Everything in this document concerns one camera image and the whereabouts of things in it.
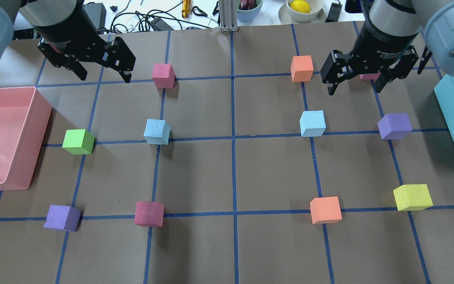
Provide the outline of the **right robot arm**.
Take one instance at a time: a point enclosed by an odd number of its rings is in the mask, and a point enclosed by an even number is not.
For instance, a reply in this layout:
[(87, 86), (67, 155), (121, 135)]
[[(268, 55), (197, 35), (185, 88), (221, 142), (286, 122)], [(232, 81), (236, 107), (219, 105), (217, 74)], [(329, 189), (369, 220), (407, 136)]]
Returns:
[(417, 61), (422, 71), (431, 56), (454, 76), (454, 0), (362, 0), (365, 17), (353, 49), (332, 50), (320, 74), (330, 95), (339, 83), (379, 73), (374, 87), (405, 79)]

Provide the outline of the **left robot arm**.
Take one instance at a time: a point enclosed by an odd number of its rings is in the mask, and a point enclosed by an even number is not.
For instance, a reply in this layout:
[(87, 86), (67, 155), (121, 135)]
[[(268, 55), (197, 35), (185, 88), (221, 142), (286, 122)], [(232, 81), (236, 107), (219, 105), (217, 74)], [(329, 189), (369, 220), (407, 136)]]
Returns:
[(82, 0), (0, 0), (0, 59), (14, 36), (17, 14), (41, 36), (38, 49), (52, 66), (85, 80), (82, 63), (94, 62), (118, 72), (125, 83), (131, 81), (134, 54), (121, 37), (100, 37)]

